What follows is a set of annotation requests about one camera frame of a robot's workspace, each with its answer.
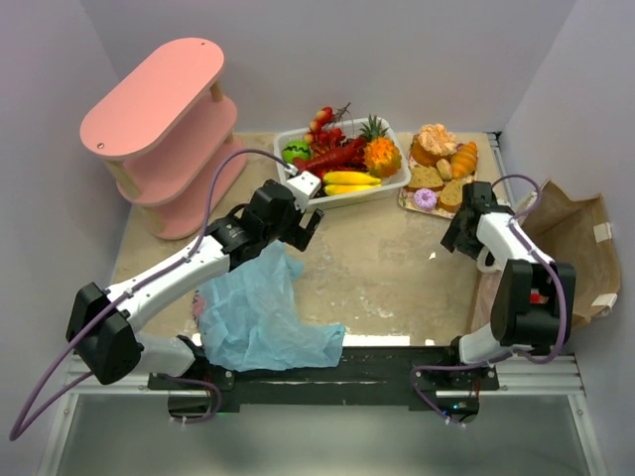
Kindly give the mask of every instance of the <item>yellow banana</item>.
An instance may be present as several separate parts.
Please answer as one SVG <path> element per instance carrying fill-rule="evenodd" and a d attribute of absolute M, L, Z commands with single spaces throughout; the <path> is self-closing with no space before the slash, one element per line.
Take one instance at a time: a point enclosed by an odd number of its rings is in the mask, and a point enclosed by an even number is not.
<path fill-rule="evenodd" d="M 328 172 L 324 174 L 324 183 L 328 185 L 378 185 L 381 178 L 363 172 Z"/>
<path fill-rule="evenodd" d="M 340 195 L 342 193 L 351 193 L 352 191 L 368 190 L 370 188 L 377 188 L 381 186 L 380 183 L 375 185 L 327 185 L 324 187 L 324 191 L 327 195 Z"/>

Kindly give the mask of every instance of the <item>pineapple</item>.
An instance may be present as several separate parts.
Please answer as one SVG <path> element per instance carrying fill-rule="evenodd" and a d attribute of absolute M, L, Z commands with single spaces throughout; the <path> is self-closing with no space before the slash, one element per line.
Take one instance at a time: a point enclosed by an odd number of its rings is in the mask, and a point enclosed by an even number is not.
<path fill-rule="evenodd" d="M 368 125 L 361 128 L 361 136 L 366 139 L 364 162 L 368 172 L 384 179 L 393 176 L 401 168 L 401 154 L 395 143 L 386 136 L 388 128 L 382 128 L 377 116 L 368 116 Z"/>

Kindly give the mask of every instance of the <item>green toy watermelon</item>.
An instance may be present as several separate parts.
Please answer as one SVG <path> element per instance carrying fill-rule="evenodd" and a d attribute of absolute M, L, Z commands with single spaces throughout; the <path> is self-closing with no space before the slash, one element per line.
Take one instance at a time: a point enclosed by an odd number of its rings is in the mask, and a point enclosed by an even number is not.
<path fill-rule="evenodd" d="M 294 162 L 294 158 L 299 157 L 303 161 L 307 161 L 311 158 L 311 149 L 309 144 L 304 141 L 291 141 L 282 150 L 282 158 L 288 164 Z"/>

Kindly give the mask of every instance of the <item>pink shelf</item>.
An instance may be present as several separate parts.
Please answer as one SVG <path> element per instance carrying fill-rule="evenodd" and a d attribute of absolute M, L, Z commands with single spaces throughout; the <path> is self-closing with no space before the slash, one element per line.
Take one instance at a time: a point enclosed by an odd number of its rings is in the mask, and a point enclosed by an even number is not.
<path fill-rule="evenodd" d="M 150 151 L 216 82 L 223 65 L 222 50 L 210 40 L 183 38 L 158 47 L 86 114 L 81 142 L 110 161 Z"/>
<path fill-rule="evenodd" d="M 230 144 L 223 144 L 178 198 L 152 208 L 156 211 L 159 219 L 165 223 L 164 230 L 161 233 L 155 233 L 159 238 L 178 240 L 193 234 L 200 228 L 205 199 L 217 165 L 227 156 L 242 148 L 243 145 L 238 139 L 234 139 Z M 211 199 L 212 210 L 240 175 L 246 163 L 247 156 L 239 156 L 222 171 Z"/>
<path fill-rule="evenodd" d="M 128 201 L 147 206 L 176 198 L 229 136 L 237 116 L 236 106 L 227 96 L 213 102 L 206 94 L 161 144 L 124 163 L 141 194 L 131 197 L 120 183 L 119 191 Z"/>

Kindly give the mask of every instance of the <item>croissant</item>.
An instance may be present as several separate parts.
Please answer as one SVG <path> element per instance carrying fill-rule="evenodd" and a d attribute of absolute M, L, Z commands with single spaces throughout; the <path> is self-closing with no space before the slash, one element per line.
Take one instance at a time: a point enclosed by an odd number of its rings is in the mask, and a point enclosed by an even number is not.
<path fill-rule="evenodd" d="M 452 178 L 462 179 L 472 174 L 476 170 L 478 163 L 478 150 L 476 144 L 470 142 L 461 147 L 456 154 L 452 156 Z"/>

